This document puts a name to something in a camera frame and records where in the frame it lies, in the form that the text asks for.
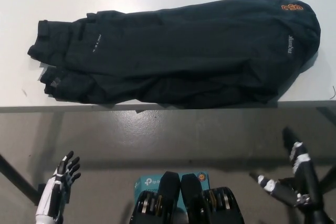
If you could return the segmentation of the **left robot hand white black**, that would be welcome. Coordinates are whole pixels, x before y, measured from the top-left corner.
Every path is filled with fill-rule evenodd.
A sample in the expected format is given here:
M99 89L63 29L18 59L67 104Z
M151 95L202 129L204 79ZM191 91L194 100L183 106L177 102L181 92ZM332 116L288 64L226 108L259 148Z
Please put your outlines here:
M74 151L70 151L60 161L43 190L35 214L35 223L63 223L63 214L70 200L71 187L81 176L81 172L78 171L79 161L80 157L74 157Z

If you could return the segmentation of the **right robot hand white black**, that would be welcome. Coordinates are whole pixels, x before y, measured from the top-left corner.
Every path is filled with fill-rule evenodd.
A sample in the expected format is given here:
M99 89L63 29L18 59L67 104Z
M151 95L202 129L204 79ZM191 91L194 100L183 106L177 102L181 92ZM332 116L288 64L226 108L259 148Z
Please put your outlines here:
M255 172L251 172L250 177L267 194L287 206L323 209L324 201L319 180L303 141L299 140L289 127L283 129L282 139L289 155L293 177L274 180Z

